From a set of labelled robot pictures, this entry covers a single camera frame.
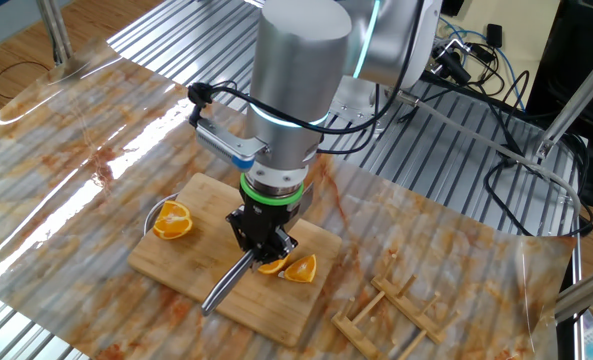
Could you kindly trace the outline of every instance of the plastic sheet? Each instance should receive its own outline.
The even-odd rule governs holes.
[[[160,199],[197,172],[238,174],[194,141],[186,90],[92,42],[0,111],[0,299],[96,359],[332,359],[362,355],[332,325],[355,315],[390,254],[392,282],[459,319],[410,359],[556,357],[553,308],[573,239],[497,232],[352,165],[319,158],[305,218],[343,249],[300,344],[283,348],[129,268]],[[214,106],[231,131],[243,121]],[[418,329],[387,301],[368,337],[396,358]]]

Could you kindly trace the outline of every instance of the wall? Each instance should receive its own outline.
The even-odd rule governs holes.
[[[58,0],[61,7],[71,0]],[[35,0],[10,0],[0,6],[0,42],[40,21]]]

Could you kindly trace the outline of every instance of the metal frame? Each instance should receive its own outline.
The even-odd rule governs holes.
[[[57,0],[36,0],[36,4],[47,29],[47,35],[52,41],[54,63],[58,66],[74,54],[63,15],[60,12],[60,5]]]
[[[545,159],[552,147],[565,134],[565,131],[574,123],[576,118],[585,110],[585,107],[593,99],[593,70],[583,81],[578,90],[567,102],[563,110],[558,114],[556,120],[549,126],[538,141],[536,156]]]
[[[593,274],[558,295],[556,322],[561,322],[593,304]]]

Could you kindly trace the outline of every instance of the wooden stick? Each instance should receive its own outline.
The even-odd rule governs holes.
[[[412,287],[412,285],[414,285],[414,281],[416,281],[416,279],[418,279],[418,275],[412,275],[412,277],[410,277],[409,280],[407,280],[407,282],[405,283],[405,285],[400,289],[398,294],[396,294],[396,297],[401,297],[405,295],[407,290],[409,290],[409,288]]]
[[[387,267],[385,268],[385,272],[383,273],[383,279],[387,278],[389,273],[392,271],[392,267],[394,266],[394,263],[396,262],[397,256],[398,255],[396,255],[396,254],[392,254],[391,258],[389,259],[389,263],[387,263]]]
[[[448,327],[454,325],[454,322],[456,321],[456,319],[458,319],[459,316],[460,316],[460,311],[456,310],[454,315],[452,315],[452,317],[449,320],[447,320],[447,322],[445,322],[445,325],[443,325],[443,331],[447,330]]]
[[[400,354],[400,356],[398,357],[398,360],[407,359],[409,357],[409,355],[412,353],[412,351],[414,351],[416,346],[418,346],[418,344],[420,344],[421,340],[423,340],[425,335],[427,335],[427,330],[423,330],[418,335],[416,335],[416,337],[414,338],[414,340],[412,340],[412,343],[409,344],[407,349],[405,349],[405,351],[403,351],[403,353]]]
[[[445,340],[445,332],[441,331],[440,326],[425,314],[419,314],[420,308],[414,305],[407,297],[395,297],[399,287],[390,283],[381,277],[374,277],[372,285],[379,291],[385,293],[385,298],[389,300],[392,305],[405,315],[414,325],[422,330],[427,330],[427,337],[436,344],[440,344]]]
[[[365,316],[367,314],[369,314],[369,312],[372,310],[372,308],[374,306],[376,306],[376,304],[378,304],[378,302],[385,296],[384,292],[379,292],[378,295],[376,295],[375,298],[372,299],[372,301],[369,302],[369,304],[367,304],[363,310],[361,310],[358,315],[356,315],[356,317],[354,318],[354,320],[352,320],[352,324],[354,324],[354,326],[358,326],[358,324],[360,323],[361,320],[363,320],[365,318]]]
[[[436,300],[438,300],[439,297],[440,297],[440,293],[438,291],[436,291],[434,293],[434,297],[431,300],[429,300],[427,305],[425,305],[425,307],[423,308],[423,310],[420,311],[420,313],[424,314],[425,311],[427,311],[432,305],[434,305],[434,303],[436,302]]]
[[[332,318],[332,323],[367,359],[380,359],[382,353],[348,318],[340,316],[340,312]]]
[[[352,306],[354,305],[354,301],[356,301],[356,299],[353,296],[349,298],[349,301],[347,302],[347,304],[345,304],[345,307],[340,312],[341,317],[347,317],[347,313],[349,312],[349,310],[351,310]]]
[[[391,342],[392,342],[392,346],[390,346],[390,347],[389,347],[389,349],[387,349],[387,351],[385,351],[385,352],[383,353],[383,359],[384,359],[384,360],[389,360],[389,356],[388,356],[388,355],[389,355],[389,353],[391,353],[392,351],[394,351],[394,349],[395,349],[395,348],[397,348],[397,347],[398,347],[398,345],[399,345],[399,344],[398,344],[397,342],[395,342],[394,340],[392,340]]]
[[[370,336],[371,333],[376,329],[376,317],[372,316],[369,318],[369,323],[367,323],[367,326],[365,327],[365,334],[367,334],[367,336]]]

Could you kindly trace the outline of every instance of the electrical cable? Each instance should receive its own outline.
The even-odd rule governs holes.
[[[434,100],[434,99],[436,99],[436,98],[438,98],[438,97],[441,97],[441,96],[443,96],[443,95],[445,95],[445,94],[447,94],[447,93],[450,93],[450,92],[452,92],[452,91],[456,91],[456,90],[458,90],[458,89],[463,89],[463,88],[466,88],[466,87],[467,87],[467,88],[469,88],[470,90],[474,91],[474,90],[471,88],[471,86],[480,86],[480,85],[482,85],[482,84],[484,83],[484,82],[481,82],[481,81],[477,81],[477,82],[470,82],[470,83],[466,83],[466,84],[458,84],[458,85],[457,85],[457,84],[454,84],[454,83],[448,82],[448,81],[446,81],[445,79],[443,79],[443,78],[441,78],[441,77],[438,77],[438,76],[436,76],[436,78],[437,78],[437,79],[439,79],[440,81],[443,81],[443,82],[444,82],[444,84],[445,84],[446,86],[450,86],[450,88],[449,88],[449,89],[446,89],[446,90],[443,90],[443,91],[441,91],[441,92],[439,92],[439,93],[436,93],[436,94],[434,94],[434,95],[432,95],[432,96],[429,96],[429,97],[427,97],[427,98],[421,99],[421,101],[428,102],[428,101],[430,101],[430,100]],[[482,93],[483,93],[483,95],[485,96],[485,100],[486,100],[487,104],[489,104],[489,106],[492,106],[492,105],[491,105],[491,103],[489,102],[489,95],[487,95],[487,94],[485,93],[485,90],[484,90],[484,89],[482,89],[482,91],[481,91],[481,92],[482,92]],[[405,115],[401,116],[401,117],[400,117],[400,119],[398,119],[398,120],[399,120],[399,121],[407,121],[407,120],[409,120],[409,119],[413,118],[413,117],[416,115],[416,113],[417,113],[417,112],[418,112],[418,108],[414,108],[414,109],[413,109],[412,111],[410,111],[409,113],[407,113],[407,114],[405,114]]]
[[[374,96],[374,113],[378,113],[378,102],[379,102],[379,98],[380,98],[380,85],[376,84],[376,95]],[[363,144],[361,146],[358,146],[356,148],[352,148],[349,150],[324,150],[324,149],[318,149],[316,150],[317,153],[319,154],[331,154],[331,155],[349,155],[349,154],[353,154],[353,153],[357,153],[361,150],[363,150],[364,148],[367,147],[367,145],[369,145],[369,142],[372,140],[372,138],[374,137],[374,133],[376,133],[376,126],[378,125],[378,122],[375,122],[374,125],[372,125],[372,129],[369,132],[369,136],[367,137],[367,139],[365,139],[365,141],[363,142]]]
[[[498,95],[501,92],[503,92],[503,90],[505,89],[505,79],[503,79],[503,77],[500,76],[500,74],[497,71],[498,69],[496,69],[496,70],[492,69],[489,65],[487,65],[483,60],[481,60],[476,55],[472,54],[471,57],[473,57],[475,60],[477,60],[481,65],[483,65],[483,67],[485,67],[485,71],[483,72],[483,74],[481,74],[481,76],[482,76],[482,79],[480,80],[481,86],[483,84],[485,84],[485,82],[487,82],[489,79],[491,79],[492,76],[496,76],[500,80],[500,89],[492,94],[489,94],[488,96],[495,96],[495,95]]]
[[[483,144],[491,147],[492,149],[500,152],[501,154],[531,168],[531,170],[540,173],[544,178],[550,179],[551,181],[555,182],[556,184],[560,185],[562,188],[565,189],[565,191],[567,191],[567,194],[572,198],[572,202],[573,202],[573,209],[574,209],[574,218],[576,218],[579,214],[580,214],[580,209],[581,209],[581,201],[580,198],[578,197],[578,194],[576,194],[576,191],[574,190],[574,188],[569,185],[565,180],[563,180],[560,176],[558,176],[557,174],[553,173],[552,171],[550,171],[547,168],[544,168],[541,165],[538,165],[528,159],[526,159],[525,157],[518,155],[510,150],[508,150],[507,148],[503,147],[502,145],[499,145],[487,138],[485,138],[484,136],[460,125],[455,123],[454,121],[452,121],[451,119],[449,119],[447,116],[443,115],[441,112],[439,112],[438,110],[432,108],[431,106],[429,106],[428,104],[424,103],[423,101],[418,101],[417,102],[418,107],[420,107],[421,109],[429,112],[430,114],[434,115],[434,117],[440,121],[442,121],[443,123],[459,130],[460,132],[462,132],[464,135],[467,135],[469,137],[472,137],[480,142],[482,142]]]
[[[414,40],[413,39],[416,39],[416,36],[418,35],[418,29],[420,27],[420,20],[421,20],[423,6],[424,6],[424,0],[419,1],[418,5],[416,7],[416,13],[414,16],[414,24],[412,26],[412,34],[411,34],[412,36],[409,38],[410,40],[407,45],[407,52],[405,54],[405,59],[403,61],[403,67],[401,68],[398,79],[396,80],[396,84],[394,85],[394,89],[396,89],[396,91],[398,91],[398,89],[400,89],[400,87],[403,83],[403,79],[405,78],[405,74],[407,73],[407,69],[409,68],[412,51],[414,49]],[[236,89],[232,89],[229,87],[224,87],[224,86],[214,87],[214,86],[204,84],[204,83],[194,83],[189,87],[188,97],[190,98],[190,100],[192,102],[194,102],[194,104],[196,104],[196,106],[199,106],[199,104],[204,106],[205,103],[211,102],[211,99],[215,94],[220,93],[220,92],[225,92],[225,93],[234,95],[240,99],[243,99],[243,100],[255,105],[256,107],[263,110],[264,112],[271,114],[273,116],[276,116],[278,119],[280,119],[282,121],[287,121],[292,124],[299,125],[302,128],[305,128],[305,129],[308,129],[311,131],[315,131],[315,132],[318,132],[321,134],[332,134],[332,135],[351,134],[351,133],[355,133],[355,132],[364,130],[364,129],[374,125],[378,120],[380,120],[387,113],[387,111],[389,111],[392,104],[394,103],[394,100],[396,99],[396,96],[390,96],[390,98],[387,100],[387,103],[385,104],[383,109],[381,109],[381,111],[379,111],[370,120],[366,121],[365,123],[363,123],[361,125],[355,126],[353,128],[347,128],[347,129],[327,129],[325,127],[312,125],[309,122],[296,119],[288,114],[285,114],[284,112],[282,112],[278,109],[275,109],[275,108],[261,102],[260,100],[257,100],[247,94],[244,94]]]
[[[525,227],[523,226],[523,224],[520,222],[520,220],[518,220],[516,218],[516,216],[514,215],[514,213],[509,209],[509,207],[498,197],[498,195],[496,194],[496,192],[494,192],[494,189],[491,187],[491,185],[489,184],[489,179],[491,178],[491,176],[496,173],[496,172],[502,172],[504,169],[507,169],[509,167],[514,166],[515,164],[511,164],[508,163],[507,160],[501,161],[499,162],[496,166],[494,166],[486,175],[485,178],[483,180],[483,186],[485,187],[485,190],[487,190],[487,192],[489,192],[489,194],[492,196],[492,199],[494,200],[494,202],[501,208],[501,210],[503,210],[503,213],[505,215],[507,215],[507,217],[511,220],[511,222],[514,224],[514,226],[516,226],[522,233],[523,235],[527,235],[527,236],[534,236],[532,233],[530,233],[527,229],[525,229]],[[574,236],[578,233],[581,233],[583,231],[585,231],[586,229],[588,229],[589,227],[591,227],[593,225],[593,213],[592,210],[587,206],[587,204],[585,204],[582,200],[580,201],[581,205],[585,208],[585,210],[587,211],[587,213],[589,214],[589,221],[585,226],[579,227],[576,230],[573,230],[567,234],[561,235],[561,236]]]
[[[4,73],[6,73],[7,71],[11,70],[12,68],[15,68],[16,66],[23,65],[23,64],[34,64],[34,65],[42,66],[43,69],[49,71],[49,68],[47,66],[45,66],[45,65],[43,65],[43,64],[41,64],[39,62],[36,62],[36,61],[21,61],[21,62],[18,62],[16,64],[10,65],[10,66],[4,68],[3,70],[1,70],[0,77],[1,77],[1,75],[3,75]],[[5,99],[9,99],[9,100],[11,100],[11,99],[14,98],[13,96],[3,95],[1,92],[0,92],[0,96],[3,97],[3,98],[5,98]]]
[[[477,36],[480,36],[483,40],[487,41],[487,37],[477,31],[472,31],[472,30],[458,30],[452,34],[449,35],[449,37],[452,37],[452,35],[459,35],[459,34],[474,34]],[[498,53],[500,54],[500,56],[503,57],[503,59],[505,59],[505,62],[507,63],[507,67],[509,68],[509,73],[512,76],[512,81],[516,82],[516,75],[514,75],[514,68],[512,67],[512,64],[509,62],[509,59],[507,58],[507,56],[505,56],[505,53],[501,50],[496,48],[496,50],[498,50]],[[525,105],[523,104],[523,101],[520,100],[519,101],[520,107],[523,110],[523,112],[525,112]]]
[[[528,74],[527,74],[527,73],[525,73],[525,74],[521,74],[521,76],[519,76],[519,79],[517,79],[517,80],[518,80],[518,81],[520,81],[521,79],[523,79],[523,77],[527,77],[527,76],[528,76]],[[525,92],[525,86],[526,86],[526,84],[527,84],[527,82],[523,82],[523,89],[522,89],[522,91],[519,93],[519,96],[523,96],[523,95],[524,95],[524,92]],[[436,97],[439,97],[439,96],[441,96],[441,95],[444,95],[445,93],[448,93],[448,92],[450,92],[450,91],[457,90],[458,88],[461,88],[461,87],[463,87],[463,86],[462,86],[462,85],[459,85],[459,86],[453,86],[453,87],[452,87],[452,88],[450,88],[450,89],[446,89],[446,90],[444,90],[444,91],[442,91],[442,92],[440,92],[440,93],[438,93],[438,94],[435,94],[435,95],[433,95],[433,96],[431,96],[431,97],[427,97],[426,99],[423,99],[422,101],[423,101],[423,102],[426,102],[426,101],[428,101],[428,100],[431,100],[431,99],[433,99],[433,98],[436,98]],[[507,123],[506,123],[505,121],[503,121],[503,119],[502,119],[502,117],[501,117],[500,113],[498,113],[498,112],[496,111],[496,109],[493,107],[493,105],[491,104],[491,102],[490,102],[490,101],[491,101],[491,99],[490,99],[488,96],[486,96],[486,100],[487,100],[487,103],[488,103],[488,105],[490,106],[490,109],[492,110],[492,113],[494,114],[494,117],[495,117],[495,119],[496,119],[496,120],[499,122],[499,125],[501,126],[501,128],[506,128],[506,125],[508,124],[509,118],[507,119]],[[413,114],[415,114],[417,110],[418,110],[418,108],[414,109],[414,111],[412,111],[412,112],[410,112],[409,114],[405,115],[405,116],[404,116],[402,119],[404,119],[405,117],[408,117],[409,115],[412,115],[412,116],[413,116]],[[513,137],[512,137],[512,135],[509,133],[509,131],[507,131],[507,134],[508,134],[508,135],[506,135],[506,139],[508,139],[508,142],[510,142],[511,140],[513,140]],[[572,152],[574,153],[574,155],[575,155],[575,161],[576,161],[576,162],[579,164],[579,173],[581,174],[581,179],[580,179],[580,183],[579,183],[579,190],[578,190],[578,192],[577,192],[577,194],[578,194],[578,193],[580,193],[580,192],[582,191],[582,188],[583,188],[583,183],[584,183],[584,181],[585,181],[584,179],[586,179],[586,177],[587,177],[587,175],[586,175],[586,174],[587,174],[587,171],[586,171],[586,169],[587,169],[587,166],[586,166],[586,164],[588,164],[588,163],[589,163],[589,157],[588,157],[588,154],[587,154],[587,151],[586,151],[586,147],[585,147],[585,144],[584,144],[584,142],[583,142],[583,141],[582,141],[582,140],[581,140],[581,139],[580,139],[578,136],[573,136],[573,137],[572,137],[571,135],[568,135],[568,136],[570,137],[570,139],[567,139],[567,136],[566,136],[566,137],[564,137],[564,140],[566,140],[566,144],[567,144],[567,146],[568,146],[568,147],[570,148],[570,150],[572,150]],[[521,155],[522,155],[521,149],[520,149],[520,148],[518,148],[518,145],[515,145],[515,146],[516,146],[516,148],[517,148],[517,150],[518,150],[518,152],[517,152],[517,153],[519,153],[519,154],[521,154]],[[543,178],[543,177],[542,177],[542,176],[541,176],[541,175],[540,175],[538,172],[534,171],[534,170],[533,170],[533,169],[531,169],[530,167],[526,167],[526,169],[527,169],[527,171],[529,171],[530,173],[532,173],[532,174],[534,174],[534,175],[536,175],[536,176],[538,176],[538,177],[540,177],[540,178]],[[507,208],[507,207],[505,206],[505,204],[502,202],[502,200],[500,200],[500,198],[498,198],[498,197],[496,196],[496,194],[494,194],[494,193],[493,193],[493,190],[491,189],[491,187],[490,187],[489,185],[487,185],[485,188],[486,188],[486,190],[487,190],[487,191],[489,191],[489,192],[490,192],[490,194],[492,194],[492,198],[494,198],[494,197],[495,197],[495,199],[494,199],[494,200],[495,200],[495,202],[496,202],[496,203],[499,205],[499,207],[501,207],[501,209],[503,209],[503,211],[504,211],[505,213],[507,213],[507,214],[508,214],[508,217],[509,217],[510,219],[512,219],[512,217],[513,217],[513,219],[512,219],[512,220],[513,220],[514,224],[515,224],[515,225],[516,225],[516,226],[517,226],[519,229],[521,229],[521,227],[522,227],[522,224],[520,224],[520,223],[518,222],[518,219],[516,219],[516,217],[515,217],[513,214],[511,214],[511,211],[509,210],[509,208]],[[589,220],[589,221],[588,221],[588,223],[587,223],[586,225],[584,225],[583,227],[581,227],[581,228],[579,228],[579,229],[577,229],[577,230],[575,230],[575,231],[573,231],[573,232],[570,232],[570,233],[566,234],[567,236],[573,236],[573,235],[575,235],[575,234],[577,234],[577,233],[580,233],[580,232],[583,232],[583,231],[587,230],[588,228],[591,228],[591,226],[592,226],[592,223],[593,223],[593,214],[591,214],[591,210],[590,210],[589,208],[587,208],[587,206],[586,206],[586,205],[582,204],[582,206],[583,206],[583,207],[585,207],[585,208],[587,209],[588,213],[590,214],[590,220]]]
[[[443,17],[438,17],[438,19],[442,22],[444,22],[445,24],[447,24],[447,26],[452,29],[452,34],[456,34],[456,36],[458,37],[458,40],[460,40],[461,44],[464,44],[465,42],[463,41],[463,38],[458,34],[458,30],[456,30],[456,27],[454,25],[452,25],[449,21],[445,20]],[[465,66],[465,63],[467,62],[467,53],[465,51],[461,51],[463,53],[463,63],[462,66]]]
[[[489,99],[489,96],[487,95],[485,89],[482,86],[479,86],[478,89],[481,91],[481,93],[483,93],[483,95],[487,99]],[[514,140],[514,137],[512,136],[511,132],[509,132],[509,128],[507,127],[508,124],[506,124],[503,121],[503,117],[500,115],[499,112],[496,111],[496,109],[494,109],[494,105],[492,105],[492,103],[489,100],[486,101],[486,103],[487,106],[489,106],[489,109],[492,115],[494,116],[494,119],[496,119],[496,122],[498,122],[501,131],[503,132],[503,136],[505,137],[505,141],[507,141],[507,146],[509,147],[509,150],[520,156],[523,156],[523,151],[521,150],[520,146],[518,146],[518,144],[516,143],[516,140]]]
[[[460,40],[460,42],[463,42],[463,38],[458,34],[458,29],[456,29],[456,27],[454,25],[452,25],[449,21],[445,20],[442,16],[438,17],[438,20],[444,22],[445,24],[447,24],[447,26],[452,29],[453,33],[452,34],[456,34],[456,36],[458,36],[458,40]]]
[[[509,120],[512,118],[512,116],[514,116],[514,113],[516,112],[516,108],[518,107],[518,104],[521,101],[521,98],[523,96],[525,96],[525,92],[527,91],[527,85],[529,84],[529,71],[525,70],[522,73],[520,73],[520,75],[518,75],[518,78],[514,81],[514,83],[512,84],[512,86],[509,88],[509,91],[507,91],[507,94],[505,94],[505,97],[503,98],[503,102],[506,103],[507,99],[509,98],[509,94],[511,93],[512,89],[516,89],[517,88],[517,84],[518,82],[522,79],[525,78],[525,81],[523,82],[523,88],[520,90],[520,93],[518,95],[518,98],[516,98],[516,102],[514,102],[514,106],[512,106],[512,110],[509,112],[509,114],[507,114],[507,124],[509,124]]]
[[[218,84],[214,84],[212,86],[216,87],[216,86],[221,86],[223,84],[232,84],[232,85],[234,85],[234,90],[238,90],[238,83],[234,80],[224,80],[224,81],[221,81]]]
[[[588,307],[584,308],[583,310],[579,311],[576,314],[576,318],[574,320],[572,320],[572,324],[578,322],[578,320],[580,320],[580,318],[585,314],[585,312],[587,312],[587,310],[589,310]]]

